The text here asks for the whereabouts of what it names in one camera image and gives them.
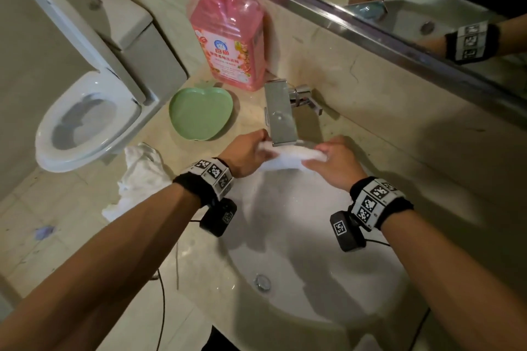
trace sink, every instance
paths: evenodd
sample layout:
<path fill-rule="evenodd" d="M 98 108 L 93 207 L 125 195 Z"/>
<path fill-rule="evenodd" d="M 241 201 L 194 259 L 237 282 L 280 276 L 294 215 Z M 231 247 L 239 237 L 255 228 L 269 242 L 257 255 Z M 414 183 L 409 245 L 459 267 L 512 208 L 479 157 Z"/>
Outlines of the sink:
<path fill-rule="evenodd" d="M 344 253 L 329 223 L 349 195 L 309 170 L 266 170 L 238 180 L 238 206 L 221 237 L 234 266 L 275 307 L 297 318 L 361 326 L 394 309 L 408 279 L 391 248 Z M 375 230 L 366 238 L 386 241 Z"/>

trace toilet seat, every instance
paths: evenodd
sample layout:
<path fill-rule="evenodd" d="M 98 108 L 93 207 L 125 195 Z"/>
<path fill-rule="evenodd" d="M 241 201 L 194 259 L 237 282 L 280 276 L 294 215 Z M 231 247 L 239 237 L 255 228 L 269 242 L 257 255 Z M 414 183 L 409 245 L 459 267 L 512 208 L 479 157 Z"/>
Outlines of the toilet seat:
<path fill-rule="evenodd" d="M 61 166 L 109 146 L 141 114 L 141 107 L 123 89 L 124 83 L 107 69 L 80 77 L 53 103 L 38 127 L 38 164 L 61 171 Z"/>

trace bottle label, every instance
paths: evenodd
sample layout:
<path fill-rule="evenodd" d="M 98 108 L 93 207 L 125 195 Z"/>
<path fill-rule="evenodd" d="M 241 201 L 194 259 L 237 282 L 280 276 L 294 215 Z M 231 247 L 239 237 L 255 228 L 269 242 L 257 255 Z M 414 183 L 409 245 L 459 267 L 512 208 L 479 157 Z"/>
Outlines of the bottle label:
<path fill-rule="evenodd" d="M 210 69 L 237 82 L 251 84 L 251 53 L 253 45 L 234 41 L 194 27 Z"/>

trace mirror frame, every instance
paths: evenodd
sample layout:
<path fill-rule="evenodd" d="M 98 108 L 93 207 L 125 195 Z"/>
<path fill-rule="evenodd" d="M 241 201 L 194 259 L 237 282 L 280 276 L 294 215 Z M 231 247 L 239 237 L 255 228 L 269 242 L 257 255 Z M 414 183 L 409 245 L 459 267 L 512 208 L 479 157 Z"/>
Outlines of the mirror frame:
<path fill-rule="evenodd" d="M 340 6 L 321 0 L 270 1 L 527 130 L 527 100 L 482 75 L 362 21 Z"/>

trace toilet tank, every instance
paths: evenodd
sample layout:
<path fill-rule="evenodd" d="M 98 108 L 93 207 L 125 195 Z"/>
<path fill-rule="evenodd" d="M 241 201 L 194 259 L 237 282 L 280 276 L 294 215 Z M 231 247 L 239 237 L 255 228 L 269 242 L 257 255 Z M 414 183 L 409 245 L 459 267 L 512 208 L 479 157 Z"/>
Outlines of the toilet tank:
<path fill-rule="evenodd" d="M 167 101 L 188 76 L 147 10 L 131 0 L 68 0 L 95 29 L 146 95 Z"/>

